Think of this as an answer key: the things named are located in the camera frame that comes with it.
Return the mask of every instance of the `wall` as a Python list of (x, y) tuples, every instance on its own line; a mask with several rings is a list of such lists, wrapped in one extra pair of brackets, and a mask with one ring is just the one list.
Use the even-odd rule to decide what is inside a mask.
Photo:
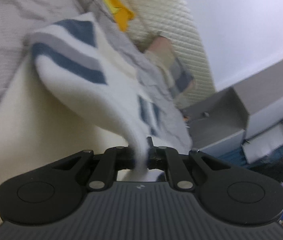
[(283, 58), (283, 0), (186, 0), (217, 90)]

